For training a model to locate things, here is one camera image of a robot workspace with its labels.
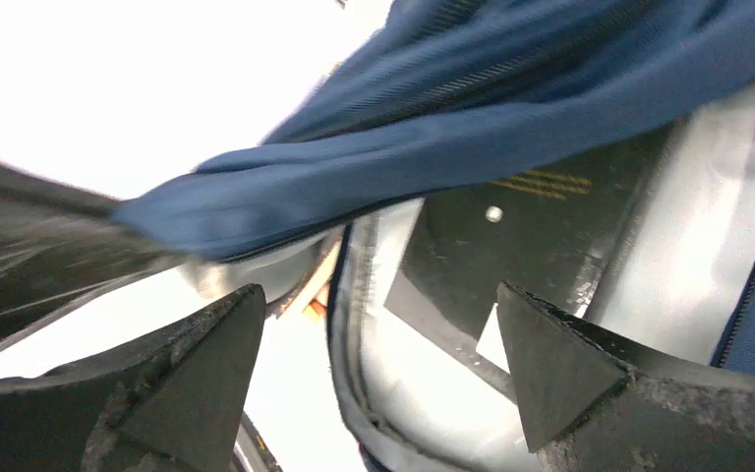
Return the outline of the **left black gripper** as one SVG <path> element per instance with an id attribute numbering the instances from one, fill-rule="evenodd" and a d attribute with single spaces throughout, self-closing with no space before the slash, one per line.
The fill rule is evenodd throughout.
<path id="1" fill-rule="evenodd" d="M 0 164 L 0 351 L 183 260 L 114 224 L 118 204 Z"/>

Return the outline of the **navy blue student backpack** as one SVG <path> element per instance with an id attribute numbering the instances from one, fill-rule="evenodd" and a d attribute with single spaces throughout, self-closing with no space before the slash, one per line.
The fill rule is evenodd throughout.
<path id="1" fill-rule="evenodd" d="M 122 203 L 231 260 L 637 137 L 755 83 L 755 1 L 397 1 L 259 147 Z"/>

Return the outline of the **black notebook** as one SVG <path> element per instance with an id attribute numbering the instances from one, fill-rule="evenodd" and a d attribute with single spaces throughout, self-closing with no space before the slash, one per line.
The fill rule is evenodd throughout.
<path id="1" fill-rule="evenodd" d="M 668 129 L 423 201 L 386 309 L 507 398 L 506 361 L 478 343 L 511 282 L 586 306 L 662 160 Z"/>

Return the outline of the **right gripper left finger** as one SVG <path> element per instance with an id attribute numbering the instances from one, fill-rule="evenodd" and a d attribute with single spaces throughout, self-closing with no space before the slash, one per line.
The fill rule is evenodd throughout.
<path id="1" fill-rule="evenodd" d="M 0 471 L 236 471 L 260 348 L 250 284 L 34 379 L 0 380 Z"/>

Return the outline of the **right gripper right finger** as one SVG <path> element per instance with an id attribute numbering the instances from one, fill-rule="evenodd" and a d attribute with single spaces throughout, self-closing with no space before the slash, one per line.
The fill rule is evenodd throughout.
<path id="1" fill-rule="evenodd" d="M 546 471 L 755 471 L 755 377 L 668 355 L 501 283 L 528 449 Z"/>

